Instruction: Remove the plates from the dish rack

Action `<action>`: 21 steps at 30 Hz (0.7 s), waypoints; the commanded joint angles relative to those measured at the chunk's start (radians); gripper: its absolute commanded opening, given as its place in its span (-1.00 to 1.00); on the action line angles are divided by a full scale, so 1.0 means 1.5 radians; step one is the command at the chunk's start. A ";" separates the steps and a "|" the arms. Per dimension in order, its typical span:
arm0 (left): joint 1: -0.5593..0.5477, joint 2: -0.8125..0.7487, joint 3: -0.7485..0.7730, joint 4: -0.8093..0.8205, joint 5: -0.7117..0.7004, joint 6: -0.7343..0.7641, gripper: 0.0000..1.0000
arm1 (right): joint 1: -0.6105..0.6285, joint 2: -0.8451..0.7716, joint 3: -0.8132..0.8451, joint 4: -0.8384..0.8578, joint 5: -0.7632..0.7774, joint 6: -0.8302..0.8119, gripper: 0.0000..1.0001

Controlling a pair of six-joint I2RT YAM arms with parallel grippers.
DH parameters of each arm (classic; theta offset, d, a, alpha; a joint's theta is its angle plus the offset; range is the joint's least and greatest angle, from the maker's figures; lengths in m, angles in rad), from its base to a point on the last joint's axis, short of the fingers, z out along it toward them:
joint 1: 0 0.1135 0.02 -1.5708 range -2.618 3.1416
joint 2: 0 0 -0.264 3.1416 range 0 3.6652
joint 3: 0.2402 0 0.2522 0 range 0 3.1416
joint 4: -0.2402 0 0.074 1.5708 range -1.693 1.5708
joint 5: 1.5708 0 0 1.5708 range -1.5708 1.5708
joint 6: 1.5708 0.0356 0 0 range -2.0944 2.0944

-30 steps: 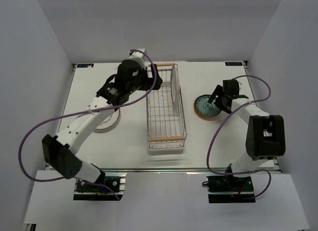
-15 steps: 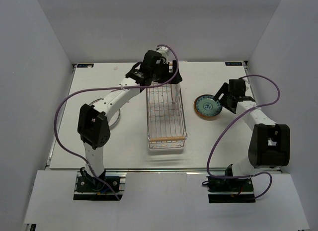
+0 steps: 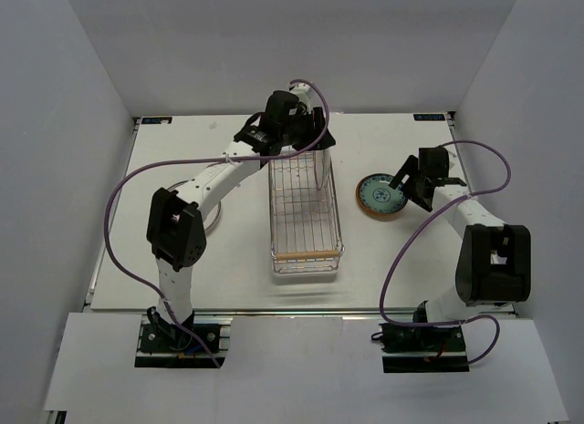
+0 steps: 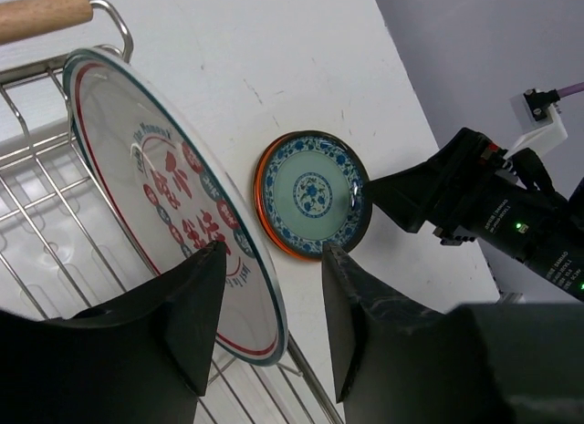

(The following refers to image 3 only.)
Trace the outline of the large white plate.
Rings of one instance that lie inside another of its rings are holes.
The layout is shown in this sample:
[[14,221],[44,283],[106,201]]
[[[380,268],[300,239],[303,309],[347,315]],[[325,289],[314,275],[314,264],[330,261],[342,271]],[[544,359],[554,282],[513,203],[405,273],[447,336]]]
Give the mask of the large white plate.
[[[187,183],[188,180],[177,181],[172,185],[167,187],[168,191],[177,191],[181,186]],[[204,232],[206,235],[210,235],[218,226],[222,217],[222,203],[218,202],[212,210],[207,214],[205,220],[203,221]]]
[[330,149],[316,150],[314,153],[314,172],[317,190],[326,184],[331,165]]

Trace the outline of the wire dish rack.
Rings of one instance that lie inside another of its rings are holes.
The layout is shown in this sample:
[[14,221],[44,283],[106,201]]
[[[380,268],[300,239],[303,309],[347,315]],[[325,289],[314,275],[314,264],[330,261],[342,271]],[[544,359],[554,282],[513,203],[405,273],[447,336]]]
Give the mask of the wire dish rack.
[[331,159],[318,191],[315,150],[268,164],[271,258],[276,276],[334,275],[344,254]]

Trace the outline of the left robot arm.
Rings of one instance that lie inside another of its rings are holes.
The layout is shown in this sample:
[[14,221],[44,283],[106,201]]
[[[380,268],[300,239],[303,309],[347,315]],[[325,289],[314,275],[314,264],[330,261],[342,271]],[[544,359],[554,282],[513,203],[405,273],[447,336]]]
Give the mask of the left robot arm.
[[315,94],[317,90],[301,79],[274,91],[222,156],[203,160],[203,170],[182,186],[153,194],[146,239],[158,268],[159,300],[147,316],[171,349],[185,349],[193,339],[193,266],[206,248],[204,221],[209,212],[269,162],[335,146],[328,108],[313,104]]

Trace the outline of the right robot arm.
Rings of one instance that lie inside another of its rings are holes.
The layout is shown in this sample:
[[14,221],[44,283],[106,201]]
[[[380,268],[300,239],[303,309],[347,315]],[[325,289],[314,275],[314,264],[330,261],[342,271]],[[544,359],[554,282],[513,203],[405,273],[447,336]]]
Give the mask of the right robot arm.
[[465,182],[450,174],[450,155],[443,147],[420,148],[398,176],[408,201],[444,218],[461,238],[454,283],[421,303],[421,320],[412,327],[413,342],[431,350],[442,343],[442,323],[460,322],[491,306],[525,302],[531,294],[531,233],[489,212]]

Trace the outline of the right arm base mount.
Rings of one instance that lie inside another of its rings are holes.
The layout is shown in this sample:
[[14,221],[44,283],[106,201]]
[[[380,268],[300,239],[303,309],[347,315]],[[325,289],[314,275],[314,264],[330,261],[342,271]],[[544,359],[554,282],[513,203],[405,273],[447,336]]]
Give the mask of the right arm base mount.
[[381,346],[385,374],[463,373],[469,371],[462,328],[402,327],[380,324],[370,340]]

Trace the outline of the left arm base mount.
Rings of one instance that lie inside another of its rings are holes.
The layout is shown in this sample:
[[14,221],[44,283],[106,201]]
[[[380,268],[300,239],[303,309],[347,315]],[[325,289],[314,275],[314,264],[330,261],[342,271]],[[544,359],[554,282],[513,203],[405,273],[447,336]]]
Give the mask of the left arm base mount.
[[229,347],[227,325],[195,323],[190,315],[182,324],[195,333],[194,338],[166,322],[150,307],[141,320],[136,346],[134,366],[136,368],[202,369],[220,368]]

